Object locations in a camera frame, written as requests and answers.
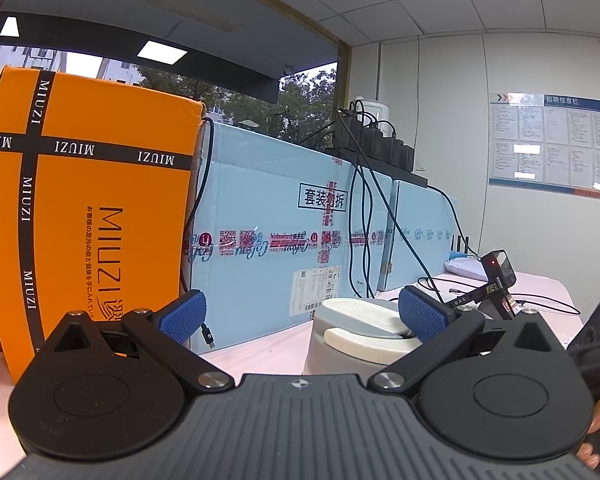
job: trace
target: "tree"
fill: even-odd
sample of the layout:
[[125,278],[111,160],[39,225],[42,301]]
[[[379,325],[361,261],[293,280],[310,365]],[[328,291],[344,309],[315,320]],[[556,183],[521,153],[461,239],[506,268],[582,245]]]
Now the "tree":
[[[321,70],[311,78],[305,73],[284,78],[280,83],[278,102],[274,105],[246,95],[231,94],[222,104],[224,116],[232,118],[237,126],[244,120],[253,121],[260,125],[256,129],[261,133],[297,143],[330,122],[335,74],[332,69]],[[326,139],[322,134],[328,131],[303,145],[325,146]]]
[[[298,143],[331,120],[335,69],[321,70],[313,77],[305,73],[285,77],[280,81],[276,104],[155,68],[138,66],[138,71],[144,78],[144,88],[202,101],[207,108],[220,105],[225,118],[230,118],[235,126],[251,129],[240,124],[250,120],[258,124],[256,131],[288,142]],[[302,145],[323,148],[328,132],[325,129]]]
[[138,65],[138,72],[144,78],[140,86],[159,90],[168,94],[179,95],[202,101],[207,108],[220,104],[228,92],[218,86],[206,83],[200,79],[184,77],[171,72],[164,72],[157,68],[149,68]]

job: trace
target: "orange cardboard box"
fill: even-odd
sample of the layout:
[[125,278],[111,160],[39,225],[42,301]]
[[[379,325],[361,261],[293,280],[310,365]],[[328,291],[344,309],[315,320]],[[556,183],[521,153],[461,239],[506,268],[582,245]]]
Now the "orange cardboard box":
[[120,83],[0,78],[0,342],[14,381],[69,310],[94,320],[178,295],[203,105]]

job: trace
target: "human hand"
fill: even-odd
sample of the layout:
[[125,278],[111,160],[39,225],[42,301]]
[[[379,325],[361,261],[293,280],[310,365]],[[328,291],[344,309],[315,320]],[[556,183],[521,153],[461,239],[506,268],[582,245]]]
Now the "human hand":
[[[600,400],[596,402],[596,407],[593,409],[593,421],[589,427],[587,434],[595,433],[600,429]],[[585,442],[578,450],[578,458],[587,464],[590,468],[595,469],[600,463],[600,455],[593,453],[593,446]]]

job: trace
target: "blue gripper pad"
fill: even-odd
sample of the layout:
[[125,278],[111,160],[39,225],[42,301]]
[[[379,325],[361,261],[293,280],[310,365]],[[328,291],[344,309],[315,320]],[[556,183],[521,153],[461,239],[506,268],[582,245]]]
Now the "blue gripper pad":
[[413,285],[407,285],[400,291],[398,313],[402,322],[423,343],[456,319],[456,314],[448,306]]
[[193,289],[155,312],[152,323],[179,344],[189,339],[205,322],[206,298]]

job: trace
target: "blue header banner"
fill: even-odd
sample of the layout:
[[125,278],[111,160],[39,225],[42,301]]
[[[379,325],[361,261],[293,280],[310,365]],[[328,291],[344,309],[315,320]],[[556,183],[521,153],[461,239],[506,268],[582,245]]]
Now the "blue header banner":
[[561,108],[579,108],[580,110],[591,110],[600,112],[600,101],[596,99],[585,99],[566,95],[544,95],[544,106],[556,106]]

